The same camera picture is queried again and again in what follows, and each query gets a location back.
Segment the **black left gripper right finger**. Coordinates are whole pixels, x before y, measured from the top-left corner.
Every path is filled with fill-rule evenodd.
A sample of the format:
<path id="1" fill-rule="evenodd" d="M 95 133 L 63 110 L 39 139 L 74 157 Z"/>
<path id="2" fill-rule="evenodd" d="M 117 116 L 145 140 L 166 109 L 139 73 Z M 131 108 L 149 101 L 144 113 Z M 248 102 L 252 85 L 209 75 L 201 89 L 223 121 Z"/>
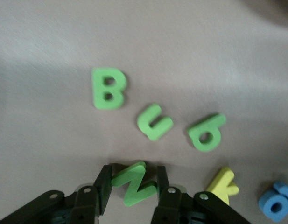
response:
<path id="1" fill-rule="evenodd" d="M 211 192 L 190 197 L 169 184 L 165 166 L 157 167 L 158 206 L 152 224 L 248 224 L 249 221 Z"/>

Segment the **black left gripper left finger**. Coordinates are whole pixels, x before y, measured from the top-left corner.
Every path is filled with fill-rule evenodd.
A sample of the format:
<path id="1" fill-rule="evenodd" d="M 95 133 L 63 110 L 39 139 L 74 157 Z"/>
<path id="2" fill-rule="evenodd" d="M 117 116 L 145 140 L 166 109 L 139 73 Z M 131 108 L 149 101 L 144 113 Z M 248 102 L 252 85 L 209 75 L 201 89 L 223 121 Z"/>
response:
<path id="1" fill-rule="evenodd" d="M 112 166 L 104 165 L 94 183 L 80 185 L 71 195 L 47 191 L 0 224 L 98 224 L 112 192 Z"/>

